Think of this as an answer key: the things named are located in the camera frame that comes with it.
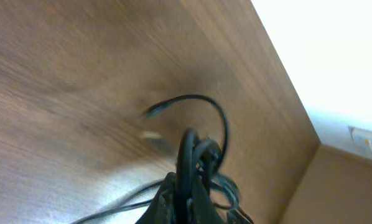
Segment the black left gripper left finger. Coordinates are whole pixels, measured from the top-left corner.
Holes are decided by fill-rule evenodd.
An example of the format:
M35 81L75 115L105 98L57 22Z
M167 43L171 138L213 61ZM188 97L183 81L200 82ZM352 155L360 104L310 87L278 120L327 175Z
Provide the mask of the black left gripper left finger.
M171 224L174 222L174 189L176 174L169 172L151 204L136 224Z

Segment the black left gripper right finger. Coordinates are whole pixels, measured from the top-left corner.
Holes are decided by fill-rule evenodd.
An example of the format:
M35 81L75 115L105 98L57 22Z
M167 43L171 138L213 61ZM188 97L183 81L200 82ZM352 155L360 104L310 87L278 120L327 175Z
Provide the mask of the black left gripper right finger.
M199 177L195 177L192 182L192 211L193 223L224 224Z

